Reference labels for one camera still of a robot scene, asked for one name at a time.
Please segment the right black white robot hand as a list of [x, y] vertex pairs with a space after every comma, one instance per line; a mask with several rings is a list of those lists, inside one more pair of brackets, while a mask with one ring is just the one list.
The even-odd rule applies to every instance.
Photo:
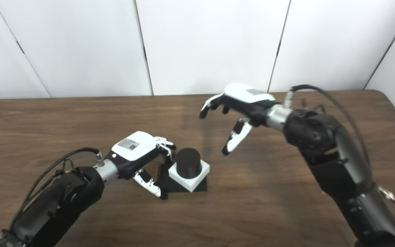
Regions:
[[216, 110], [220, 105], [223, 106], [223, 114], [234, 110], [244, 115], [237, 120], [222, 149], [223, 155], [228, 156], [246, 138], [252, 128], [265, 125], [267, 113], [276, 105], [276, 99], [268, 92], [251, 86], [230, 83], [223, 93], [216, 94], [205, 101], [199, 118], [206, 118], [210, 110]]

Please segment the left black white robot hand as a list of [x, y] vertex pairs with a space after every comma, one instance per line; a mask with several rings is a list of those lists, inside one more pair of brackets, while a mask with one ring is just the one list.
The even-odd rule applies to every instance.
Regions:
[[167, 192], [158, 186], [152, 175], [144, 166], [160, 155], [167, 164], [172, 163], [172, 152], [177, 147], [164, 137], [152, 136], [143, 131], [136, 131], [113, 145], [105, 157], [105, 163], [112, 164], [116, 179], [134, 179], [161, 200], [166, 200]]

